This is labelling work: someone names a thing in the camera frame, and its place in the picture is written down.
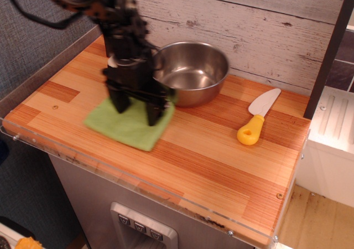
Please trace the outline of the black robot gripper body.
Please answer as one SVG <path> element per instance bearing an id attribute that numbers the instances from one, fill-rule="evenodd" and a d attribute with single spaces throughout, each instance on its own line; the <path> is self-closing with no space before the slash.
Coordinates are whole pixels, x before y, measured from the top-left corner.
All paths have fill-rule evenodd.
<path id="1" fill-rule="evenodd" d="M 153 78 L 155 67 L 151 54 L 137 59 L 118 60 L 115 58 L 115 60 L 116 68 L 107 66 L 103 70 L 106 85 L 128 87 L 129 98 L 133 97 L 144 103 L 168 101 L 166 89 Z"/>

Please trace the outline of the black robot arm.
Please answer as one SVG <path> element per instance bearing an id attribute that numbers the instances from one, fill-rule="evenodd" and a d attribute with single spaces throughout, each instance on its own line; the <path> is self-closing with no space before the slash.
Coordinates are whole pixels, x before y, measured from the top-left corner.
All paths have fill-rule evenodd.
<path id="1" fill-rule="evenodd" d="M 52 0 L 68 11 L 88 16 L 103 35 L 107 68 L 103 70 L 111 101 L 119 113 L 131 99 L 145 104 L 150 126 L 157 124 L 167 105 L 167 93 L 154 79 L 156 46 L 147 41 L 147 24 L 135 0 Z"/>

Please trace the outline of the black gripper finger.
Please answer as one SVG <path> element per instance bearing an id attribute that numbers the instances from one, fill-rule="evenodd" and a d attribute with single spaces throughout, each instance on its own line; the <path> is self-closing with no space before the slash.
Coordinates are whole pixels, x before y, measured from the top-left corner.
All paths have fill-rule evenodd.
<path id="1" fill-rule="evenodd" d="M 116 110 L 119 113 L 123 113 L 124 111 L 126 111 L 127 108 L 131 105 L 131 101 L 128 95 L 130 89 L 121 85 L 107 85 L 107 88 L 111 101 L 115 106 Z"/>
<path id="2" fill-rule="evenodd" d="M 149 101 L 145 103 L 145 110 L 147 112 L 147 119 L 149 126 L 154 126 L 159 121 L 161 116 L 163 116 L 164 111 L 170 107 L 170 102 L 163 100 L 162 102 L 158 101 Z"/>

